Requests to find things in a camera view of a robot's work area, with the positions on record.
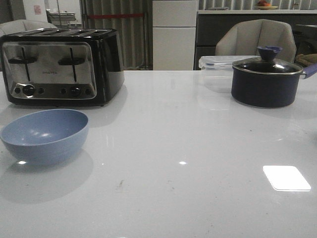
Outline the clear plastic food container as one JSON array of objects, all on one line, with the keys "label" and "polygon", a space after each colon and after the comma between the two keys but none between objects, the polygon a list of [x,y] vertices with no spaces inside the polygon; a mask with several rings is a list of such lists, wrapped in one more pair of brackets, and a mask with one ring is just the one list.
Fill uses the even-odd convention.
[{"label": "clear plastic food container", "polygon": [[199,68],[204,85],[212,91],[231,93],[233,68],[232,63],[259,56],[202,56],[199,59]]}]

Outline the white refrigerator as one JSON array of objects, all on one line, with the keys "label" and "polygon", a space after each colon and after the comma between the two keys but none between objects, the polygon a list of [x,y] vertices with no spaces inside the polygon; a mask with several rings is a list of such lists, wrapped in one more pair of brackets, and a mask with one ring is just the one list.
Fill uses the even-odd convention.
[{"label": "white refrigerator", "polygon": [[153,1],[153,70],[193,70],[198,3]]}]

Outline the beige chair left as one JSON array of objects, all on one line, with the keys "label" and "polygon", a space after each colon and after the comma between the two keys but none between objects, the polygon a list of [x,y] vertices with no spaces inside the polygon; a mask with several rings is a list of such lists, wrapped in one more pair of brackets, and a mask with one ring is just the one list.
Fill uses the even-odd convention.
[{"label": "beige chair left", "polygon": [[36,30],[40,28],[57,28],[57,27],[48,22],[19,19],[19,20],[2,23],[0,25],[0,36],[24,32],[24,31]]}]

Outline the black and chrome toaster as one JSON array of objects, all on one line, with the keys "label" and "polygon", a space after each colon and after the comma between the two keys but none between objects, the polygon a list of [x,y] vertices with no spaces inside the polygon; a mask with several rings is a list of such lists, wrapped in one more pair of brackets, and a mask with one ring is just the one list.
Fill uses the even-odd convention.
[{"label": "black and chrome toaster", "polygon": [[118,31],[42,28],[0,39],[7,98],[16,105],[103,106],[124,82]]}]

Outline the red barrier tape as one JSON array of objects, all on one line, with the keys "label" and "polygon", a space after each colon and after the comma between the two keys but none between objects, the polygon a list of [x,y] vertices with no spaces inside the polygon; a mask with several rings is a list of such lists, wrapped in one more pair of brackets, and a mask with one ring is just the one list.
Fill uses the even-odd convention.
[{"label": "red barrier tape", "polygon": [[136,18],[143,17],[143,13],[130,14],[108,14],[108,15],[87,15],[88,19],[115,19],[115,18]]}]

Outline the dark blue saucepan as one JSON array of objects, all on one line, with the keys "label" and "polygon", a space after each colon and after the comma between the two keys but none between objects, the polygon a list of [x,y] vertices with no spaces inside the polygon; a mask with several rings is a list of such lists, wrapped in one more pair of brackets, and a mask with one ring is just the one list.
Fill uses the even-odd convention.
[{"label": "dark blue saucepan", "polygon": [[234,62],[231,95],[247,105],[285,107],[294,102],[299,79],[309,78],[316,72],[316,64],[302,67],[291,63]]}]

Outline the beige chair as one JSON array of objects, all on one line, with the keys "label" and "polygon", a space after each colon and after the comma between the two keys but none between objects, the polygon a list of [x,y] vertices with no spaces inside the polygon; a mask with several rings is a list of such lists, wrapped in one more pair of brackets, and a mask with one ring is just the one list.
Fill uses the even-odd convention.
[{"label": "beige chair", "polygon": [[24,32],[24,31],[36,30],[40,28],[57,28],[57,27],[48,22],[19,19],[19,20],[2,23],[0,25],[0,36]]},{"label": "beige chair", "polygon": [[281,47],[277,58],[293,62],[296,44],[291,25],[281,21],[257,19],[234,25],[217,43],[217,56],[255,56],[258,46]]}]

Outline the glass lid with blue knob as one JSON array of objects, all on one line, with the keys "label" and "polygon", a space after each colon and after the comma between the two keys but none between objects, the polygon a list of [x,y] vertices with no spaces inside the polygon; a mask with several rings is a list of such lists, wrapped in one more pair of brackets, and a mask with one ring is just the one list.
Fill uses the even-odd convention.
[{"label": "glass lid with blue knob", "polygon": [[233,69],[267,75],[289,75],[303,71],[303,67],[282,59],[277,56],[283,50],[278,46],[257,47],[259,57],[237,60],[232,63]]}]

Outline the dark kitchen counter cabinet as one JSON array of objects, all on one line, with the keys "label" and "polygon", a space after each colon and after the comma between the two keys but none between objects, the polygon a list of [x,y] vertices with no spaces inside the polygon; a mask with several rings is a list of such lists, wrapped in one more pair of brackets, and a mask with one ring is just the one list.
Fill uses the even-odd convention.
[{"label": "dark kitchen counter cabinet", "polygon": [[242,21],[270,19],[291,25],[296,54],[317,52],[316,10],[200,10],[197,16],[194,70],[201,56],[213,56],[216,44],[235,24]]}]

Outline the blue bowl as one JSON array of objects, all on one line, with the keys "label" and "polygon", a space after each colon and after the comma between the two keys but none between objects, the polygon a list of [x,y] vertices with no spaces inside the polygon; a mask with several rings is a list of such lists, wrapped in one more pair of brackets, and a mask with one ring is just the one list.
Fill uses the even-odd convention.
[{"label": "blue bowl", "polygon": [[22,116],[0,132],[11,155],[31,165],[53,165],[75,155],[86,141],[89,119],[73,109],[51,109]]}]

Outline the yellowish cloth item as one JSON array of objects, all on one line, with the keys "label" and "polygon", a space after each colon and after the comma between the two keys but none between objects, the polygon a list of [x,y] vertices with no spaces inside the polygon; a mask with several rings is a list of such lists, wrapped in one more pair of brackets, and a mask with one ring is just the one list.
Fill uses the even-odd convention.
[{"label": "yellowish cloth item", "polygon": [[317,53],[315,54],[299,54],[295,57],[295,62],[302,66],[310,66],[317,62]]}]

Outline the beige chair right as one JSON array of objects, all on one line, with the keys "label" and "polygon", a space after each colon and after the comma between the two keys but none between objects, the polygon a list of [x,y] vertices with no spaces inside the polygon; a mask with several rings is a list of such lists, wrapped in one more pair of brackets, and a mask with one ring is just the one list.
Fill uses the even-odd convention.
[{"label": "beige chair right", "polygon": [[277,58],[293,62],[296,44],[291,25],[281,21],[257,19],[234,25],[217,43],[217,56],[255,56],[258,46],[281,47]]}]

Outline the fruit plate on counter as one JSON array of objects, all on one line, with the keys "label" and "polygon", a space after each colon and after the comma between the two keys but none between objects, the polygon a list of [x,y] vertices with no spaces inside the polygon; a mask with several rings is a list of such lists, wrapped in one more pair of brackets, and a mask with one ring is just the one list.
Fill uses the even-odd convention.
[{"label": "fruit plate on counter", "polygon": [[275,10],[278,9],[278,6],[273,6],[266,0],[260,0],[256,3],[256,8],[259,10]]}]

